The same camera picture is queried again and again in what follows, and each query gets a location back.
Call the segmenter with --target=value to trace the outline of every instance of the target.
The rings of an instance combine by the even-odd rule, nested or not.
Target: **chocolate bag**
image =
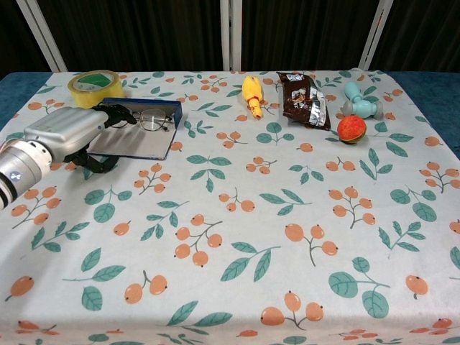
[[[331,129],[326,99],[308,75],[277,72],[282,82],[282,114],[305,126]]]

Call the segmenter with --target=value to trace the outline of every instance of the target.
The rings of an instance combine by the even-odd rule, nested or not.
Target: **floral tablecloth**
[[[164,161],[52,172],[0,213],[2,344],[460,343],[460,162],[379,71],[304,71],[330,132],[282,116],[275,72],[120,73],[182,102]],[[1,138],[74,106],[56,73]],[[356,145],[344,84],[384,105]]]

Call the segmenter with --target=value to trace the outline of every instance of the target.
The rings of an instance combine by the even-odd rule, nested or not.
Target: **blue carpet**
[[[460,158],[460,73],[386,72]],[[0,81],[0,129],[51,76],[48,72],[15,72]]]

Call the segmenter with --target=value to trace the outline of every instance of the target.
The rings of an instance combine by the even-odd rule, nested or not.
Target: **dark curtain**
[[[15,0],[0,1],[0,22],[0,80],[11,72],[50,70]]]
[[[372,70],[460,71],[460,1],[395,0]]]
[[[243,70],[357,67],[378,0],[244,0]]]
[[[68,70],[221,70],[217,0],[38,0]]]

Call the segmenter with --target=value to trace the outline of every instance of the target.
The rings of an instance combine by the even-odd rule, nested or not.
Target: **eyeglasses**
[[[162,129],[165,132],[169,131],[169,128],[165,126],[173,122],[171,116],[161,109],[145,109],[144,111],[132,111],[128,109],[131,115],[137,120],[137,123],[141,125],[143,129],[149,132],[155,132],[158,129]],[[118,124],[114,124],[113,128],[123,128],[128,124],[126,121],[120,121]]]

